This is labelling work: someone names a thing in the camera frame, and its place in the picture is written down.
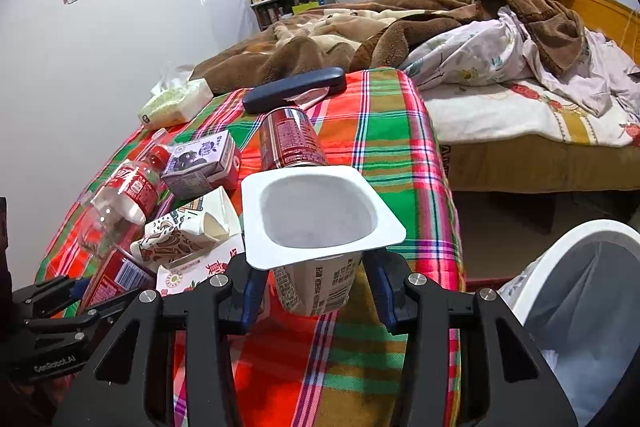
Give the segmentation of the red white juice carton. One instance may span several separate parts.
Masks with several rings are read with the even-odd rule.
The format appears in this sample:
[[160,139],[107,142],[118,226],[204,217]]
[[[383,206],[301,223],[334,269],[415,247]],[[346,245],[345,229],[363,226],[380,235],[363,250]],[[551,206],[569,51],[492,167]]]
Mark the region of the red white juice carton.
[[235,234],[209,251],[198,251],[184,258],[160,265],[155,290],[162,297],[192,291],[212,275],[224,273],[232,257],[245,251],[242,234]]

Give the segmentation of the white yogurt cup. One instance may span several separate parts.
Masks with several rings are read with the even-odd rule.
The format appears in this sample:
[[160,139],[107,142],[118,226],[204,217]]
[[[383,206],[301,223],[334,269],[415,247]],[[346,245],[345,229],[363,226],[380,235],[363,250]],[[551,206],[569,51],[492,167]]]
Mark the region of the white yogurt cup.
[[273,275],[281,306],[318,317],[347,303],[362,255],[406,228],[355,168],[286,167],[241,183],[247,263]]

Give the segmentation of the white patterned paper carton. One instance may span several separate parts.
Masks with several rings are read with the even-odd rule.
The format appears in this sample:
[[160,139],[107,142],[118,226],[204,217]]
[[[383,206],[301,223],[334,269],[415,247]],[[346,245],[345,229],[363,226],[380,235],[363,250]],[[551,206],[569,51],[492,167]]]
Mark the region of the white patterned paper carton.
[[220,186],[148,222],[141,239],[130,245],[130,253],[156,271],[159,265],[210,251],[240,233],[240,219]]

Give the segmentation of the purple milk carton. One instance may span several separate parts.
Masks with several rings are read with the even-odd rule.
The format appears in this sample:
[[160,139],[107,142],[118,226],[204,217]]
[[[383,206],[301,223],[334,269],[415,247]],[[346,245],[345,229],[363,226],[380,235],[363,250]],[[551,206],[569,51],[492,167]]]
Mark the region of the purple milk carton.
[[160,179],[178,199],[194,199],[218,187],[233,192],[240,167],[239,147],[224,130],[176,145]]

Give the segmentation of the clear cola plastic bottle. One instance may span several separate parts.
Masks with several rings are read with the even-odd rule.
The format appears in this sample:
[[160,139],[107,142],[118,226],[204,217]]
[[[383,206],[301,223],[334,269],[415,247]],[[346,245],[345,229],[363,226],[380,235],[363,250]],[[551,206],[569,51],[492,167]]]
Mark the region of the clear cola plastic bottle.
[[127,248],[152,216],[170,154],[151,145],[138,159],[126,160],[94,194],[80,222],[78,243],[100,259],[116,246]]

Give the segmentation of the red drink can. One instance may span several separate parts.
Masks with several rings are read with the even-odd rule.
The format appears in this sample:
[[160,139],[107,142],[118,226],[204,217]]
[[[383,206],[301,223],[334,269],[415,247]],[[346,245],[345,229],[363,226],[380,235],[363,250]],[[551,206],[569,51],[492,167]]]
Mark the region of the red drink can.
[[262,171],[329,165],[314,127],[299,108],[273,109],[265,116],[258,132]]

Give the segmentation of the white trash bin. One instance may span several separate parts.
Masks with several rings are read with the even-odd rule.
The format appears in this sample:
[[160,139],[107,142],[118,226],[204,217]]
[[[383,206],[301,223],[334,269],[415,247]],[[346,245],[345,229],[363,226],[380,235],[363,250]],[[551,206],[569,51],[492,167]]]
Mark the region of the white trash bin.
[[639,293],[639,234],[605,219],[577,225],[500,288],[579,425],[638,425]]

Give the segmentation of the plaid red green cloth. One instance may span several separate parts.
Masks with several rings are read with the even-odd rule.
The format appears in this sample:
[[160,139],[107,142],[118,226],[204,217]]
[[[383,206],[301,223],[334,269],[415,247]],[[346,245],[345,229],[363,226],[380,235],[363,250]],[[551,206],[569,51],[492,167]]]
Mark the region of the plaid red green cloth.
[[[420,95],[407,76],[388,68],[353,72],[346,81],[345,92],[307,112],[326,158],[332,165],[358,169],[404,225],[407,238],[392,251],[443,288],[462,291],[457,210]],[[169,128],[169,138],[186,142],[228,129],[241,151],[240,180],[257,172],[262,117],[244,112],[245,92],[214,98],[189,124]],[[142,129],[130,135],[88,188],[99,188],[150,138]],[[76,245],[81,213],[79,204],[70,207],[36,282],[96,271]],[[389,426],[406,335],[392,336],[378,321],[362,266],[347,305],[316,319],[285,313],[271,288],[267,297],[267,316],[250,335],[231,341],[243,426]],[[177,335],[176,349],[175,422],[187,426],[184,335]],[[460,364],[459,335],[449,329],[445,426],[453,426],[458,415]]]

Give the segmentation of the dark blue glasses case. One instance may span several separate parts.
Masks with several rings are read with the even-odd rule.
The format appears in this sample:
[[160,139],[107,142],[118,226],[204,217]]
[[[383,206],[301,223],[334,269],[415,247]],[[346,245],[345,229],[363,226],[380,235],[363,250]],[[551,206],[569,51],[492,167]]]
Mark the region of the dark blue glasses case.
[[245,112],[250,115],[267,114],[285,106],[308,109],[329,96],[343,93],[346,87],[344,70],[328,67],[250,89],[242,103]]

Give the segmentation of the white patterned bed sheet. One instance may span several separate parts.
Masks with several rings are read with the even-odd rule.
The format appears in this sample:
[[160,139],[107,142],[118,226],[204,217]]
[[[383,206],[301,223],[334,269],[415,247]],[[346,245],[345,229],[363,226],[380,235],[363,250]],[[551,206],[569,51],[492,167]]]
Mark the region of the white patterned bed sheet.
[[441,84],[423,100],[442,144],[506,141],[535,135],[559,143],[639,144],[639,125],[620,107],[594,117],[533,81],[487,87]]

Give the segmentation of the yellow tissue pack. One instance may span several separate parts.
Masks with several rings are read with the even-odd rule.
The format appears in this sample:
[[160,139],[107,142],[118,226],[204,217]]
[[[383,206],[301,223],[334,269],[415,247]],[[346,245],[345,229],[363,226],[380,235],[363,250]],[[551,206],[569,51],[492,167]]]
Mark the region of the yellow tissue pack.
[[151,98],[139,110],[138,118],[149,131],[186,124],[212,101],[213,93],[204,78],[192,77],[192,65],[167,67],[151,89]]

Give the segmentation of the brown fleece blanket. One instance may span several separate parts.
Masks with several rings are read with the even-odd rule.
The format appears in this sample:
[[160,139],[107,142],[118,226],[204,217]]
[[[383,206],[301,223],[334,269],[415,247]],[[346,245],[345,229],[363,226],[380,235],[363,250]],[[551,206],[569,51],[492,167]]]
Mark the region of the brown fleece blanket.
[[374,0],[315,8],[196,65],[213,94],[254,88],[327,67],[344,72],[397,67],[419,44],[447,30],[494,20],[503,6],[524,24],[541,63],[564,74],[586,42],[582,18],[554,0]]

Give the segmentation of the white floral quilt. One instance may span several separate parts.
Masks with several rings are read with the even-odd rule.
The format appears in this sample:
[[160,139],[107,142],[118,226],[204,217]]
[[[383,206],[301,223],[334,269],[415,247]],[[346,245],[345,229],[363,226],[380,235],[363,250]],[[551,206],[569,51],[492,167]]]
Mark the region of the white floral quilt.
[[495,20],[472,22],[428,39],[399,69],[420,90],[442,83],[484,87],[534,78],[548,91],[600,117],[614,103],[639,119],[639,67],[612,40],[587,29],[577,63],[563,74],[542,64],[542,49],[515,13],[504,6]]

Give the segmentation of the wooden headboard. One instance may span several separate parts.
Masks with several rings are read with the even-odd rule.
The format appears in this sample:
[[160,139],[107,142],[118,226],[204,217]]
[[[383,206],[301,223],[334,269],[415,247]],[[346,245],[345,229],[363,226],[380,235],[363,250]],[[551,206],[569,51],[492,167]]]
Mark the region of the wooden headboard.
[[639,12],[616,0],[556,0],[577,12],[587,28],[614,40],[635,62],[640,58]]

